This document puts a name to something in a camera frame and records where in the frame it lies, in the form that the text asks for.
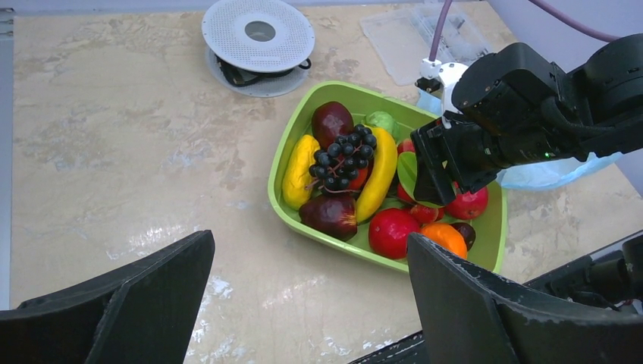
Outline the red fake peach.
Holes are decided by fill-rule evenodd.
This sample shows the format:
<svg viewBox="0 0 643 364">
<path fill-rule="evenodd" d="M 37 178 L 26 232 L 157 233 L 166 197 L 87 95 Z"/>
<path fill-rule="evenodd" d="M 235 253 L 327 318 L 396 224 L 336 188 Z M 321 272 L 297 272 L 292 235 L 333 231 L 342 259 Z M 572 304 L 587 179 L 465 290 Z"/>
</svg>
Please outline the red fake peach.
<svg viewBox="0 0 643 364">
<path fill-rule="evenodd" d="M 348 190 L 353 193 L 360 192 L 365 186 L 366 181 L 368 180 L 372 171 L 372 167 L 368 166 L 366 168 L 356 169 L 356 178 L 351 180 L 348 186 Z"/>
</svg>

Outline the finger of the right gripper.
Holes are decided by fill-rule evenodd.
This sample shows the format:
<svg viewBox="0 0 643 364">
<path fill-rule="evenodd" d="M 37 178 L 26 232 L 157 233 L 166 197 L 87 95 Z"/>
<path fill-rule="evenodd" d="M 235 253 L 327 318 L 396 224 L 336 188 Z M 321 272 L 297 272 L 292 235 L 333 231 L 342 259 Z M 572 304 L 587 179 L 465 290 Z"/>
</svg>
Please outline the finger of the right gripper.
<svg viewBox="0 0 643 364">
<path fill-rule="evenodd" d="M 458 174 L 447 146 L 447 128 L 442 118 L 411 132 L 416 151 L 414 199 L 436 206 L 446 206 L 456 198 Z"/>
</svg>

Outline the dark fake grape bunch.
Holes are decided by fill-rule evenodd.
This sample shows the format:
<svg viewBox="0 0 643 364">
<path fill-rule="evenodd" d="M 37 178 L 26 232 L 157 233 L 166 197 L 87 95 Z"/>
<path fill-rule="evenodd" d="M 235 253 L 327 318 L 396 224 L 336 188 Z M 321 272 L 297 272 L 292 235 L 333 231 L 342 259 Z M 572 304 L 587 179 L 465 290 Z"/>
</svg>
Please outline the dark fake grape bunch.
<svg viewBox="0 0 643 364">
<path fill-rule="evenodd" d="M 347 188 L 356 178 L 356 169 L 373 165 L 377 141 L 369 127 L 359 124 L 348 135 L 340 135 L 327 148 L 314 153 L 315 164 L 309 168 L 312 192 L 331 195 L 353 193 Z"/>
</svg>

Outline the green fake leaf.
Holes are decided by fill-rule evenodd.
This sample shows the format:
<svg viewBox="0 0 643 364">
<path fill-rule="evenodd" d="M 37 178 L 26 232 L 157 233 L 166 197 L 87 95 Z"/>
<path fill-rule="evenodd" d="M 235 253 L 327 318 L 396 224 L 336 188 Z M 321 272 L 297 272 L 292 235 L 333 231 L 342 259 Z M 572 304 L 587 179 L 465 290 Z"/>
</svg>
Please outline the green fake leaf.
<svg viewBox="0 0 643 364">
<path fill-rule="evenodd" d="M 418 162 L 414 152 L 398 155 L 397 176 L 401 187 L 413 202 L 431 208 L 444 206 L 434 178 L 428 173 L 425 163 Z"/>
</svg>

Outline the red fake apple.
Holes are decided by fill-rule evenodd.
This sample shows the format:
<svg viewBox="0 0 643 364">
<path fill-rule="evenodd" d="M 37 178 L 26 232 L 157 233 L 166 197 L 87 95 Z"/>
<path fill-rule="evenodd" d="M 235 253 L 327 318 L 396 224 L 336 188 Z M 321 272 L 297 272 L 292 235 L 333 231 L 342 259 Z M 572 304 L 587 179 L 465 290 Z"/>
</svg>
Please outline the red fake apple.
<svg viewBox="0 0 643 364">
<path fill-rule="evenodd" d="M 489 202 L 488 188 L 475 193 L 458 193 L 454 201 L 444 207 L 445 212 L 459 220 L 472 220 L 482 215 Z"/>
</svg>

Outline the orange fake fruit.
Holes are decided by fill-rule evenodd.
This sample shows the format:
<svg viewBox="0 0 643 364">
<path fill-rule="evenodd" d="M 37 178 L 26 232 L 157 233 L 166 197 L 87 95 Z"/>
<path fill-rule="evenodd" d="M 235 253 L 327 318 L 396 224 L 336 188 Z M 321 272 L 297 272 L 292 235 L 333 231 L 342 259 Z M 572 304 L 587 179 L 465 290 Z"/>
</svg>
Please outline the orange fake fruit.
<svg viewBox="0 0 643 364">
<path fill-rule="evenodd" d="M 450 224 L 441 222 L 425 224 L 420 228 L 420 233 L 456 256 L 462 259 L 468 258 L 467 245 L 463 236 Z"/>
</svg>

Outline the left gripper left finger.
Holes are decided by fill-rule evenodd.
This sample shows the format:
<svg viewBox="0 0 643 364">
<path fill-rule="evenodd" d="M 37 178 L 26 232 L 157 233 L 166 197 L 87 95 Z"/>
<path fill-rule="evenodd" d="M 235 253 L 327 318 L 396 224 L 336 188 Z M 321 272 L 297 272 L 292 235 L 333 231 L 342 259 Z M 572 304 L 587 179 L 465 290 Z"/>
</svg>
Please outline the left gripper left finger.
<svg viewBox="0 0 643 364">
<path fill-rule="evenodd" d="M 215 255 L 197 231 L 1 313 L 3 363 L 181 363 Z"/>
</svg>

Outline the light blue plastic bag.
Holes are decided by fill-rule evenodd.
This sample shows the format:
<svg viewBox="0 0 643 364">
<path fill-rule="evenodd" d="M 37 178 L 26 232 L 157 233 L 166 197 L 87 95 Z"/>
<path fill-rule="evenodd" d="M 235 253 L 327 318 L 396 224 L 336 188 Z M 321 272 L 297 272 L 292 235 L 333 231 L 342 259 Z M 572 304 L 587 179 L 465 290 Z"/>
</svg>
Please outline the light blue plastic bag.
<svg viewBox="0 0 643 364">
<path fill-rule="evenodd" d="M 598 172 L 622 157 L 621 152 L 604 157 L 597 157 L 592 152 L 585 162 L 576 158 L 566 158 L 518 165 L 498 171 L 494 175 L 494 181 L 502 188 L 511 190 L 551 190 Z"/>
</svg>

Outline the red fake pomegranate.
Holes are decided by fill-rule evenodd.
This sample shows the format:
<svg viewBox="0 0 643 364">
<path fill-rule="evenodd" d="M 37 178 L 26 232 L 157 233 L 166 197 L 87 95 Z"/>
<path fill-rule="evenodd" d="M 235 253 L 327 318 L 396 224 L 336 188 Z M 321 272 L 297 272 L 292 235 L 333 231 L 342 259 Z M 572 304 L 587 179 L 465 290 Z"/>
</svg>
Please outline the red fake pomegranate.
<svg viewBox="0 0 643 364">
<path fill-rule="evenodd" d="M 406 210 L 389 208 L 377 212 L 369 223 L 369 246 L 388 259 L 405 259 L 409 234 L 420 231 L 420 224 Z"/>
</svg>

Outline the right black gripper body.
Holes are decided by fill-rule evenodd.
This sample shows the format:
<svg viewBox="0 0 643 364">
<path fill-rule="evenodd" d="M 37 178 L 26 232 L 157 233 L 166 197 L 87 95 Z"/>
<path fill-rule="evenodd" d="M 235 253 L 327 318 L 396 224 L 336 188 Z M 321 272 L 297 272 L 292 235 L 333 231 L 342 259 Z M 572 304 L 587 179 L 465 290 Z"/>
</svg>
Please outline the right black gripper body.
<svg viewBox="0 0 643 364">
<path fill-rule="evenodd" d="M 453 89 L 457 111 L 444 115 L 452 123 L 447 166 L 458 187 L 476 192 L 522 165 L 586 162 L 592 84 L 590 61 L 565 72 L 521 42 L 477 60 Z"/>
</svg>

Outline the dark red yellow fake fruit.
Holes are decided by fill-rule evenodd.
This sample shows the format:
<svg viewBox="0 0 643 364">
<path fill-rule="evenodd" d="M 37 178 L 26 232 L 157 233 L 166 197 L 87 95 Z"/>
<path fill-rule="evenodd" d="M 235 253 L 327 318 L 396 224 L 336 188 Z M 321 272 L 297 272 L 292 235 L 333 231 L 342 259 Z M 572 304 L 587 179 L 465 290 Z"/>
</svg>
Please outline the dark red yellow fake fruit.
<svg viewBox="0 0 643 364">
<path fill-rule="evenodd" d="M 304 225 L 342 241 L 358 231 L 356 201 L 347 194 L 316 196 L 300 207 L 299 217 Z"/>
</svg>

